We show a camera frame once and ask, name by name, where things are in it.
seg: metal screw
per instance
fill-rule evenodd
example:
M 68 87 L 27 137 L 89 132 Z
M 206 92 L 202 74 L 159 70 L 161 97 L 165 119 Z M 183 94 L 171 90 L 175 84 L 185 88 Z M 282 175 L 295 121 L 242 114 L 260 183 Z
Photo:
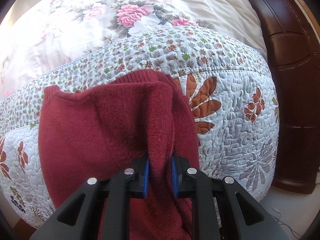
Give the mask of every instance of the metal screw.
M 235 182 L 235 179 L 233 177 L 225 177 L 224 178 L 224 181 L 227 183 L 227 184 L 232 184 Z
M 197 173 L 197 169 L 195 169 L 195 168 L 189 168 L 189 169 L 187 169 L 187 173 L 189 173 L 189 174 L 196 174 L 196 173 Z
M 90 178 L 90 179 L 87 180 L 87 183 L 88 183 L 89 185 L 93 185 L 93 184 L 96 184 L 97 181 L 98 181 L 98 180 L 97 180 L 96 178 Z
M 127 169 L 124 170 L 124 174 L 126 174 L 126 175 L 134 174 L 134 169 L 132 169 L 132 168 L 127 168 Z

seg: floral bedspread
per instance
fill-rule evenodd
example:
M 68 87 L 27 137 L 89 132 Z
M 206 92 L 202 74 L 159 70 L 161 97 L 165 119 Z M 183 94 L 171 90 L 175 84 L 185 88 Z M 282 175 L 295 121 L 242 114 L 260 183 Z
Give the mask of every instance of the floral bedspread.
M 200 169 L 233 176 L 261 200 L 274 174 L 279 112 L 261 54 L 198 26 L 177 26 L 124 38 L 28 82 L 0 103 L 0 184 L 16 212 L 39 227 L 54 211 L 42 176 L 38 124 L 44 88 L 84 91 L 130 71 L 170 74 L 196 122 Z
M 248 0 L 42 0 L 0 43 L 0 98 L 122 38 L 181 25 L 214 29 L 266 58 Z

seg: red sweater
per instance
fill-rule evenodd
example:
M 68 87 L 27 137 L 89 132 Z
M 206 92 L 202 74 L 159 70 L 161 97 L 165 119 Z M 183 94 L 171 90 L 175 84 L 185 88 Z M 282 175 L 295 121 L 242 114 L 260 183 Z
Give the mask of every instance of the red sweater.
M 173 148 L 199 167 L 195 122 L 170 76 L 139 70 L 82 93 L 44 90 L 39 155 L 56 207 L 88 178 L 111 178 L 147 150 L 148 195 L 131 199 L 130 239 L 191 239 L 191 202 L 172 193 Z

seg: wooden headboard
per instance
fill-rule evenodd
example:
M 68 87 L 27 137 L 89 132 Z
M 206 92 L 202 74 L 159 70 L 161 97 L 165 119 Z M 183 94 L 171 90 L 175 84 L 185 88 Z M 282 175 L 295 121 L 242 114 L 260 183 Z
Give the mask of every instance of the wooden headboard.
M 280 110 L 273 185 L 311 194 L 320 166 L 320 45 L 294 0 L 249 0 L 261 22 Z

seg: brown leaf print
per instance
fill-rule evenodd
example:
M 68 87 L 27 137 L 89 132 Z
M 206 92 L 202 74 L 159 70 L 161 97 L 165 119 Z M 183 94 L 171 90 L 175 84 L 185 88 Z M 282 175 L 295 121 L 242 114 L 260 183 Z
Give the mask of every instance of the brown leaf print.
M 214 127 L 214 124 L 211 122 L 196 122 L 197 133 L 207 133 L 211 128 Z
M 256 115 L 259 115 L 261 110 L 264 109 L 265 103 L 262 99 L 262 94 L 260 88 L 256 88 L 256 93 L 252 96 L 253 102 L 250 102 L 247 104 L 247 107 L 244 108 L 244 114 L 248 121 L 254 122 Z
M 279 104 L 278 104 L 278 100 L 276 98 L 272 98 L 272 102 L 274 105 L 276 105 L 277 107 L 275 108 L 275 116 L 276 116 L 276 122 L 279 123 Z
M 3 163 L 7 159 L 7 154 L 3 151 L 4 139 L 5 139 L 4 137 L 1 137 L 1 139 L 0 139 L 0 171 L 2 171 L 3 175 L 7 179 L 11 179 L 8 174 L 9 167 Z
M 24 168 L 25 168 L 25 164 L 28 164 L 28 155 L 24 151 L 22 141 L 20 142 L 20 144 L 18 146 L 18 162 L 20 164 L 20 167 L 21 167 L 23 173 L 25 173 Z
M 176 86 L 182 91 L 179 78 L 173 79 Z M 215 113 L 221 108 L 218 100 L 208 100 L 217 87 L 217 77 L 207 78 L 198 93 L 194 96 L 197 87 L 196 79 L 193 74 L 188 74 L 186 82 L 186 97 L 192 110 L 194 119 L 203 118 Z M 214 127 L 211 122 L 196 122 L 196 130 L 199 134 L 204 134 Z

